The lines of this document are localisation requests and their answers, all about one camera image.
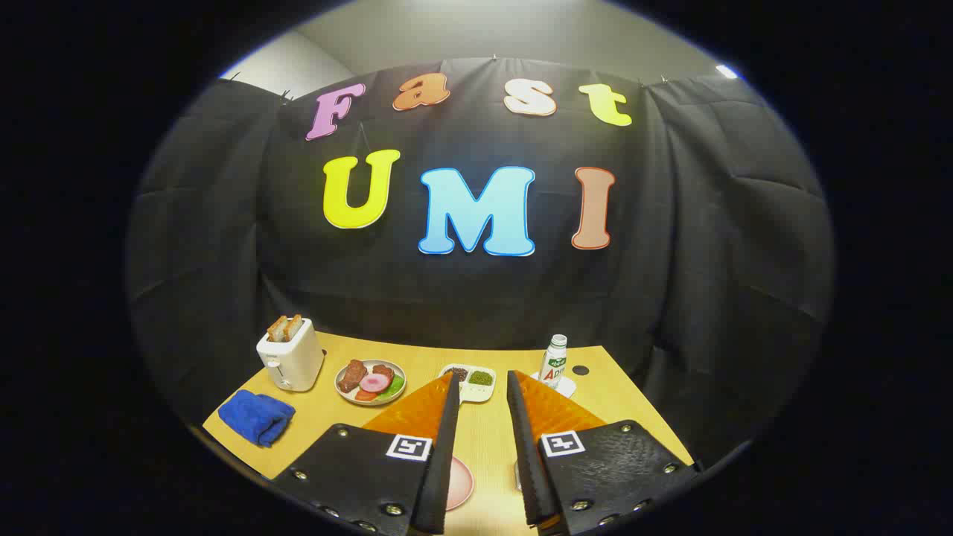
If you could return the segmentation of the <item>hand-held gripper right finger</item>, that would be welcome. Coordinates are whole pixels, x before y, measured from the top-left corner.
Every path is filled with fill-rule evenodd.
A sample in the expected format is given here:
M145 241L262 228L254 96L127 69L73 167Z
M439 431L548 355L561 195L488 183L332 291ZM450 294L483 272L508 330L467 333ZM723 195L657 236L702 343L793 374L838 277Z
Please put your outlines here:
M622 534L700 477L630 418L606 423L520 371L506 383L526 522L538 534Z

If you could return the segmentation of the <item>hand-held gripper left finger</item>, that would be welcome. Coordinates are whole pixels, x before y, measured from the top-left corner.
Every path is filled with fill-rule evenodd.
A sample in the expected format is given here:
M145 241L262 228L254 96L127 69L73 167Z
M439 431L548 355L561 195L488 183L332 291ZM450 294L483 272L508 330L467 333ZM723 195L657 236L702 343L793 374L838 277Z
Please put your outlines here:
M459 405L443 374L367 424L332 424L272 488L354 534L443 534Z

